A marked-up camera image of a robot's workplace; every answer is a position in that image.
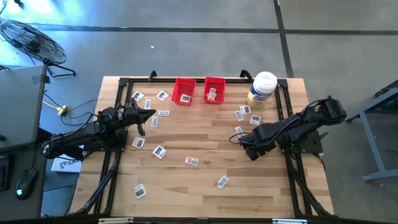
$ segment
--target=concrete floor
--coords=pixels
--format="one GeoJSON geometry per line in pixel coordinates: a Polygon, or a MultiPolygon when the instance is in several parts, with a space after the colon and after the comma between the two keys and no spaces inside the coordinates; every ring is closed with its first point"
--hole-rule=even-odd
{"type": "MultiPolygon", "coordinates": [[[[277,29],[273,0],[25,0],[12,1],[1,19],[74,26],[277,29]]],[[[395,0],[280,0],[286,29],[397,30],[395,0]]],[[[286,77],[279,34],[197,32],[45,31],[66,51],[64,66],[76,77],[52,78],[48,94],[75,107],[98,96],[105,75],[236,77],[270,71],[286,77]]],[[[294,77],[304,78],[310,100],[327,95],[353,112],[380,88],[397,79],[397,35],[287,35],[294,77]]],[[[0,42],[0,64],[32,65],[30,59],[0,42]]],[[[74,115],[95,104],[86,105],[74,115]]],[[[70,131],[44,106],[41,127],[70,131]]],[[[377,170],[360,121],[329,128],[323,140],[326,176],[335,213],[345,218],[396,222],[398,180],[365,184],[362,175],[377,170]]],[[[76,176],[48,172],[43,213],[63,215],[76,176]],[[52,206],[54,195],[64,198],[52,206]]]]}

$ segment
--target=white lid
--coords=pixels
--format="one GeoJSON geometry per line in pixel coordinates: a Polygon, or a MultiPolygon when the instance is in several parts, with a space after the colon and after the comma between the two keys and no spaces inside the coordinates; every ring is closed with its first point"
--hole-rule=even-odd
{"type": "Polygon", "coordinates": [[[254,79],[254,87],[261,93],[271,93],[278,84],[277,77],[271,72],[260,72],[254,79]]]}

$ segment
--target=fan grille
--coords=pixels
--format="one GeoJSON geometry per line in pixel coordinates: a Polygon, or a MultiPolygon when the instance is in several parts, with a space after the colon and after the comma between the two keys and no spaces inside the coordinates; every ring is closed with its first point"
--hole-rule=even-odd
{"type": "Polygon", "coordinates": [[[42,62],[59,65],[67,61],[65,51],[56,41],[37,29],[18,21],[4,21],[0,33],[15,48],[42,62]]]}

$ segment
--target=wooden tabletop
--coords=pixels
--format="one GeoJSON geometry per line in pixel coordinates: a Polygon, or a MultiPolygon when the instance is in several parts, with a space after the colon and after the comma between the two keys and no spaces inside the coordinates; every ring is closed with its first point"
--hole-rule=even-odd
{"type": "MultiPolygon", "coordinates": [[[[104,77],[96,111],[114,106],[120,77],[104,77]]],[[[308,98],[301,78],[287,79],[293,112],[301,111],[308,98]]],[[[228,217],[270,218],[293,217],[292,199],[285,158],[279,148],[251,161],[239,145],[228,142],[240,126],[251,132],[251,114],[238,122],[234,111],[246,104],[250,84],[227,84],[224,103],[207,104],[203,100],[204,84],[197,84],[190,106],[171,100],[173,83],[135,83],[132,93],[145,97],[138,102],[143,108],[146,99],[151,109],[169,110],[169,117],[159,116],[158,128],[144,125],[146,139],[142,149],[131,146],[137,127],[129,128],[129,137],[119,167],[112,216],[114,217],[228,217]],[[162,102],[156,95],[164,90],[170,97],[162,102]],[[167,152],[158,159],[152,151],[163,146],[167,152]],[[199,159],[198,166],[185,163],[185,158],[199,159]],[[223,189],[216,187],[223,176],[229,182],[223,189]],[[144,184],[147,195],[136,199],[133,187],[144,184]]],[[[252,110],[261,116],[261,123],[278,121],[275,96],[264,109],[252,110]]],[[[90,155],[81,167],[71,212],[87,201],[98,185],[104,153],[90,155]]],[[[307,184],[324,208],[333,213],[325,171],[322,163],[311,154],[303,155],[307,184]]],[[[105,190],[102,207],[108,189],[105,190]]],[[[304,211],[302,193],[298,190],[300,208],[304,211]]]]}

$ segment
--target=computer mouse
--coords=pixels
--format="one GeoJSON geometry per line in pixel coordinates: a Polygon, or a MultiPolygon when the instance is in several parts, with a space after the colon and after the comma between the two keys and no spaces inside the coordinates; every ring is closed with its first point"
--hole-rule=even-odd
{"type": "Polygon", "coordinates": [[[27,169],[18,179],[15,186],[15,196],[19,200],[25,200],[32,194],[36,174],[37,171],[35,169],[27,169]]]}

